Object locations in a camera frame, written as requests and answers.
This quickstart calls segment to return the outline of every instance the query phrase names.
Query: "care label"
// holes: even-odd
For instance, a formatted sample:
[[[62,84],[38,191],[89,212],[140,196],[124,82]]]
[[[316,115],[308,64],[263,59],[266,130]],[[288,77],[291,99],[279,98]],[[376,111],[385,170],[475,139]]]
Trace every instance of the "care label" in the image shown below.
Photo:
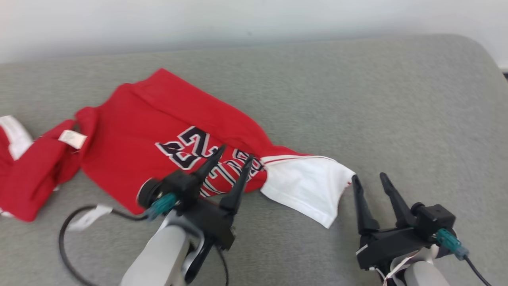
[[[83,144],[85,143],[87,136],[78,133],[73,130],[64,130],[62,134],[60,135],[60,138],[58,141],[67,143],[74,147],[75,149],[81,149],[83,147]]]

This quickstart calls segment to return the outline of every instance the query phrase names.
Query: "white wall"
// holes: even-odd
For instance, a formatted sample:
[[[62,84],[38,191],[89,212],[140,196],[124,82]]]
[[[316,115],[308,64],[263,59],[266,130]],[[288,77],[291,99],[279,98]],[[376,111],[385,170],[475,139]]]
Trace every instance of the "white wall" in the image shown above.
[[[507,0],[0,0],[0,62],[455,33],[508,68]]]

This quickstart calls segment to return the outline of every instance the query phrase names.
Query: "red fabric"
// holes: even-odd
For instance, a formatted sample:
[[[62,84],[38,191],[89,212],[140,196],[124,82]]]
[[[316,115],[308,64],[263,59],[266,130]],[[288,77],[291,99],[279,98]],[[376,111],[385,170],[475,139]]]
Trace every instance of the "red fabric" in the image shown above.
[[[39,138],[17,161],[0,192],[0,208],[24,221],[33,221],[53,189],[72,178],[79,169],[76,150],[58,141],[72,129],[67,120]]]
[[[73,129],[75,121],[67,120],[14,164],[1,162],[13,167],[7,177],[0,174],[0,208],[34,220],[53,188],[81,167],[127,209],[140,214],[137,195],[144,182],[178,168],[190,173],[222,144],[227,144],[226,151],[203,185],[202,196],[229,191],[248,154],[303,155],[274,146],[247,115],[163,69],[147,80],[119,86],[103,105],[83,108],[76,119],[79,132],[88,136],[78,152],[58,141],[64,130]],[[250,174],[246,191],[261,188],[267,175],[259,161]]]
[[[11,153],[9,153],[9,139],[4,130],[0,128],[0,190],[4,189],[5,182],[11,173],[14,160]]]
[[[203,196],[228,192],[246,153],[257,158],[297,155],[273,146],[244,113],[163,69],[147,80],[121,85],[103,105],[84,108],[76,118],[81,132],[93,138],[80,150],[83,171],[135,214],[143,212],[137,195],[144,182],[152,177],[162,179],[177,168],[189,173],[196,170],[213,147],[227,144],[220,168],[202,188]],[[164,144],[170,151],[181,147],[180,153],[169,155]],[[179,161],[194,164],[178,165],[177,156],[187,158]],[[266,180],[259,161],[255,166],[246,191],[261,188]]]

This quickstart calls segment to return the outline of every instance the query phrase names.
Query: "white strap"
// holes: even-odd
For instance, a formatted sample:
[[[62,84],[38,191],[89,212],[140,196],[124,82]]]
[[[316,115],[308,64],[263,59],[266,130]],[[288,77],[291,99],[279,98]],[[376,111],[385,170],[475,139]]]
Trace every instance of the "white strap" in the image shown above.
[[[413,253],[412,255],[404,258],[397,266],[395,266],[395,268],[390,271],[390,273],[386,274],[386,277],[385,279],[383,280],[383,286],[386,286],[388,284],[388,279],[392,278],[393,275],[395,275],[399,269],[404,266],[404,264],[406,264],[407,261],[409,261],[411,258],[415,257],[416,255],[418,255],[418,253],[420,253],[420,251],[416,251],[415,253]]]
[[[98,218],[105,214],[109,214],[113,211],[112,207],[104,206],[104,205],[97,205],[97,207],[93,210],[88,211],[86,214],[84,214],[80,219],[77,221],[69,224],[69,230],[70,231],[82,231],[92,225],[94,221],[96,221]]]

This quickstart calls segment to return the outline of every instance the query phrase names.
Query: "teal connector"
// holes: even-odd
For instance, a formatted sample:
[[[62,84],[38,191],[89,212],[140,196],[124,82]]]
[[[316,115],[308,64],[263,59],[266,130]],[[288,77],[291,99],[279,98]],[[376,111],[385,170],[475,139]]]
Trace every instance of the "teal connector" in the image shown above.
[[[462,243],[444,228],[437,231],[436,239],[442,246],[451,250],[458,260],[464,260],[464,257],[469,255],[469,250],[462,246]]]
[[[176,196],[172,193],[162,196],[151,205],[143,214],[148,217],[148,220],[154,220],[165,212],[169,212],[176,204]]]

